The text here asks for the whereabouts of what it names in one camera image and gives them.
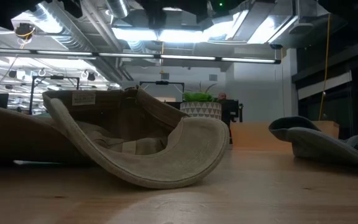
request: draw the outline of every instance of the hat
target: hat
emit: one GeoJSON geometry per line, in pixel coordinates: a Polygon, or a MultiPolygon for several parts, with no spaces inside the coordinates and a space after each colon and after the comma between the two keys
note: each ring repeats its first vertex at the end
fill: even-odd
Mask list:
{"type": "Polygon", "coordinates": [[[141,89],[47,91],[43,98],[79,151],[108,172],[148,188],[183,187],[202,179],[229,144],[222,121],[191,118],[141,89]]]}
{"type": "Polygon", "coordinates": [[[29,116],[0,108],[0,162],[13,160],[67,164],[91,162],[59,132],[51,117],[29,116]]]}
{"type": "Polygon", "coordinates": [[[279,140],[292,143],[296,157],[324,162],[358,164],[358,136],[338,140],[322,133],[310,120],[294,116],[280,118],[269,126],[279,140]]]}

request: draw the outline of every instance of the office desk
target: office desk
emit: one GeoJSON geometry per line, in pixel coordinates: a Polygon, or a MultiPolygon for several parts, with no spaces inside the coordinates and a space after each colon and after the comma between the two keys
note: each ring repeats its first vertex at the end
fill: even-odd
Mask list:
{"type": "Polygon", "coordinates": [[[196,185],[149,190],[98,167],[0,168],[0,223],[358,223],[358,168],[228,151],[196,185]]]}

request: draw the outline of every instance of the white wall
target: white wall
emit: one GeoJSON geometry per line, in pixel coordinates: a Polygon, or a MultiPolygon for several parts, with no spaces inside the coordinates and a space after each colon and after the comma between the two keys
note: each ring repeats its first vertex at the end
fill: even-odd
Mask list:
{"type": "Polygon", "coordinates": [[[296,92],[291,83],[296,73],[294,63],[296,51],[294,55],[289,50],[280,65],[234,63],[227,70],[225,90],[228,98],[244,105],[243,122],[273,121],[297,114],[293,103],[297,101],[293,97],[296,92]]]}
{"type": "MultiPolygon", "coordinates": [[[[160,67],[127,67],[126,70],[134,78],[133,82],[123,82],[122,87],[127,88],[130,86],[138,85],[140,81],[155,82],[161,80],[160,67]]],[[[198,91],[199,83],[201,82],[202,89],[205,90],[213,83],[217,83],[212,87],[210,94],[217,96],[220,91],[224,91],[225,74],[220,71],[220,68],[183,68],[183,67],[163,67],[165,73],[170,74],[169,82],[183,82],[185,83],[186,90],[198,91]],[[217,82],[209,81],[209,74],[218,75],[217,82]]],[[[175,97],[177,101],[182,101],[182,94],[173,86],[163,86],[150,84],[146,88],[146,92],[154,97],[175,97]]]]}

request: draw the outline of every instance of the hat label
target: hat label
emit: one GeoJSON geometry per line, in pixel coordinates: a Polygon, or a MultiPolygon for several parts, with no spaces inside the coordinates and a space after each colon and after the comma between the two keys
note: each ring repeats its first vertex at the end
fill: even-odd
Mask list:
{"type": "Polygon", "coordinates": [[[74,91],[73,106],[94,105],[96,93],[94,91],[74,91]]]}

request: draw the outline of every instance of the green plant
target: green plant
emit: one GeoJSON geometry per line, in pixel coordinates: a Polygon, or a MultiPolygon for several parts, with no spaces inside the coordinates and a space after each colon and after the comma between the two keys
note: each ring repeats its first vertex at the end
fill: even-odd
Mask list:
{"type": "Polygon", "coordinates": [[[216,99],[215,97],[213,97],[212,95],[210,95],[208,92],[209,90],[215,86],[216,83],[210,85],[209,87],[207,87],[207,89],[205,91],[203,91],[202,87],[201,87],[201,82],[199,84],[199,91],[198,92],[190,92],[190,93],[184,93],[183,97],[185,99],[186,102],[215,102],[216,99]]]}

